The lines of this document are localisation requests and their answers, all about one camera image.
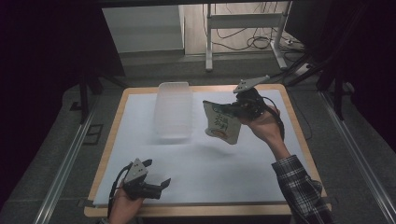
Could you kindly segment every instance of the black wire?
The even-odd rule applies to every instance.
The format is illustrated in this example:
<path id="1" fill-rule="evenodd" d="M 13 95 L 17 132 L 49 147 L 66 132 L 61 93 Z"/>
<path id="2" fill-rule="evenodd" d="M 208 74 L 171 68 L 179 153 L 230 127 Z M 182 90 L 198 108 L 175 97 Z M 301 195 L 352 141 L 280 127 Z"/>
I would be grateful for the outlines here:
<path id="1" fill-rule="evenodd" d="M 227 7 L 227 4 L 225 5 L 225 7 L 228 9 L 228 11 L 230 12 L 230 14 L 233 14 L 232 12 L 231 12 L 231 10 Z M 239 33 L 241 33 L 241 32 L 243 32 L 243 31 L 245 31 L 247 28 L 244 28 L 244 29 L 241 29 L 240 31 L 238 31 L 238 32 L 235 32 L 235 33 L 233 33 L 233 34 L 230 34 L 230 35 L 226 35 L 226 36 L 221 36 L 220 34 L 219 34 L 219 29 L 216 29 L 216 32 L 218 33 L 218 36 L 219 36 L 219 38 L 220 39 L 225 39 L 225 38 L 228 38 L 228 37 L 231 37 L 231 36 L 233 36 L 233 35 L 237 35 L 237 34 L 239 34 Z"/>
<path id="2" fill-rule="evenodd" d="M 131 167 L 132 167 L 132 164 L 129 164 L 129 165 L 125 166 L 124 168 L 122 168 L 122 170 L 117 175 L 116 180 L 113 183 L 113 186 L 111 187 L 111 191 L 108 195 L 107 218 L 110 218 L 111 208 L 113 207 L 113 198 L 114 198 L 116 189 L 118 189 L 117 185 L 119 184 L 120 177 L 121 177 L 122 173 L 129 170 Z"/>
<path id="3" fill-rule="evenodd" d="M 276 109 L 276 112 L 277 112 L 277 107 L 276 107 L 276 104 L 274 103 L 273 100 L 271 100 L 270 98 L 265 97 L 265 96 L 262 96 L 262 98 L 271 101 L 271 103 L 274 105 L 274 107 L 275 107 L 275 109 Z"/>
<path id="4" fill-rule="evenodd" d="M 267 13 L 270 12 L 270 7 L 271 7 L 271 5 L 272 5 L 272 2 L 269 3 Z"/>
<path id="5" fill-rule="evenodd" d="M 278 74 L 274 74 L 271 75 L 270 78 L 275 78 L 275 77 L 281 77 L 280 79 L 276 80 L 276 81 L 272 81 L 271 83 L 277 83 L 279 80 L 283 79 L 285 76 L 291 74 L 294 72 L 294 70 L 298 67 L 298 65 L 300 65 L 302 62 L 306 61 L 307 57 L 309 55 L 307 55 L 306 53 L 303 54 L 303 56 L 301 56 L 296 62 L 294 62 L 286 71 L 282 71 Z"/>
<path id="6" fill-rule="evenodd" d="M 226 7 L 227 10 L 230 12 L 230 14 L 233 14 L 233 13 L 231 12 L 231 10 L 228 8 L 228 3 L 225 4 L 225 7 Z"/>
<path id="7" fill-rule="evenodd" d="M 257 8 L 259 8 L 259 6 L 262 6 L 262 3 L 259 3 L 259 4 L 256 6 L 256 8 L 254 8 L 253 13 L 256 12 L 256 10 L 257 10 Z"/>
<path id="8" fill-rule="evenodd" d="M 205 35 L 207 36 L 207 31 L 206 31 L 206 27 L 205 27 L 205 12 L 204 12 L 204 5 L 202 5 L 202 17 L 203 17 L 203 19 L 204 19 L 204 31 L 205 31 Z M 249 38 L 249 39 L 247 40 L 247 46 L 246 46 L 245 48 L 234 49 L 234 48 L 231 48 L 231 47 L 228 47 L 228 46 L 226 46 L 226 45 L 223 45 L 223 44 L 220 44 L 220 43 L 217 43 L 217 42 L 213 42 L 213 41 L 212 41 L 212 44 L 214 44 L 214 45 L 219 45 L 219 46 L 222 46 L 222 47 L 224 47 L 224 48 L 226 48 L 226 49 L 232 49 L 232 50 L 244 50 L 244 49 L 249 49 L 249 48 L 266 49 L 266 48 L 269 46 L 269 39 L 266 38 L 266 37 L 263 37 L 263 36 L 261 36 L 261 37 L 254 36 L 254 35 L 256 34 L 256 32 L 257 32 L 258 29 L 259 29 L 259 28 L 256 28 L 256 31 L 254 32 L 253 37 L 251 37 L 251 38 Z M 267 44 L 265 47 L 258 47 L 258 46 L 256 46 L 256 44 L 255 44 L 256 41 L 263 41 L 264 39 L 267 39 L 267 40 L 268 40 L 268 44 Z"/>
<path id="9" fill-rule="evenodd" d="M 265 2 L 264 8 L 262 9 L 262 13 L 265 12 L 265 9 L 267 8 L 267 2 Z"/>

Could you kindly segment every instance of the metal stand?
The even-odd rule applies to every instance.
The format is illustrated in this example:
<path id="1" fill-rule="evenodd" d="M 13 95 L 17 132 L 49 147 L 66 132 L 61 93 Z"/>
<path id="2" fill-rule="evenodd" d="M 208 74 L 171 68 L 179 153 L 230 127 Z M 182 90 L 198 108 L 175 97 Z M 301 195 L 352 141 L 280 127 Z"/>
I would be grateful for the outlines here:
<path id="1" fill-rule="evenodd" d="M 81 100 L 81 121 L 80 124 L 83 124 L 86 118 L 89 115 L 88 108 L 88 90 L 87 86 L 90 88 L 93 95 L 99 95 L 103 92 L 102 83 L 99 80 L 99 77 L 104 77 L 110 82 L 118 85 L 124 90 L 129 88 L 128 85 L 115 77 L 108 76 L 99 69 L 92 69 L 90 71 L 80 72 L 79 74 L 79 95 Z"/>
<path id="2" fill-rule="evenodd" d="M 291 2 L 288 2 L 282 13 L 272 14 L 235 14 L 235 15 L 212 15 L 211 5 L 207 4 L 207 37 L 206 37 L 206 71 L 213 70 L 212 52 L 212 29 L 233 29 L 233 28 L 268 28 L 277 27 L 276 38 L 271 41 L 271 48 L 276 56 L 277 63 L 281 70 L 287 69 L 286 62 L 279 50 L 279 41 L 286 24 Z"/>

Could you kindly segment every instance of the wrist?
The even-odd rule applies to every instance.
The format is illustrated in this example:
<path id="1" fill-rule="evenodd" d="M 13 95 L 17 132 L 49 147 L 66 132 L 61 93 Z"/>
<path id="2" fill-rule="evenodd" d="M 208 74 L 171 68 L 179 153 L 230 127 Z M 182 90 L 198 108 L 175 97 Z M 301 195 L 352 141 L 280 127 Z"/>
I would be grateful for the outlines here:
<path id="1" fill-rule="evenodd" d="M 269 148 L 271 148 L 271 151 L 273 152 L 277 161 L 290 156 L 285 143 L 281 139 L 268 140 L 266 143 L 268 144 Z"/>

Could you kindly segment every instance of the wall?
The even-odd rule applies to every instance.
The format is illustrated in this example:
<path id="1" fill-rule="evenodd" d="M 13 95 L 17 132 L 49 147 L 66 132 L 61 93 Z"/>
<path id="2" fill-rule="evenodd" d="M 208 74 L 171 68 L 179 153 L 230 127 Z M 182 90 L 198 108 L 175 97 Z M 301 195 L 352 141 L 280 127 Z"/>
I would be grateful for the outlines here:
<path id="1" fill-rule="evenodd" d="M 119 53 L 184 49 L 184 15 L 179 6 L 116 7 L 103 12 Z"/>

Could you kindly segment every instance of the hand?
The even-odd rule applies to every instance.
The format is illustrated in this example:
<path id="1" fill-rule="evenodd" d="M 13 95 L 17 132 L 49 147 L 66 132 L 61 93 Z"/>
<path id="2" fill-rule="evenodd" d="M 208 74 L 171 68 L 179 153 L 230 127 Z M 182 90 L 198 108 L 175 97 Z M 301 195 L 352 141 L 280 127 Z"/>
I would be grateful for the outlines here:
<path id="1" fill-rule="evenodd" d="M 279 110 L 276 110 L 273 106 L 270 107 L 280 114 Z M 290 156 L 283 143 L 276 120 L 270 112 L 265 111 L 256 119 L 239 118 L 239 121 L 247 125 L 258 138 L 271 148 L 277 161 Z"/>
<path id="2" fill-rule="evenodd" d="M 144 200 L 143 198 L 131 200 L 122 188 L 122 183 L 123 181 L 121 181 L 119 189 L 114 196 L 113 207 L 109 218 L 111 224 L 126 224 L 129 222 L 134 218 Z"/>

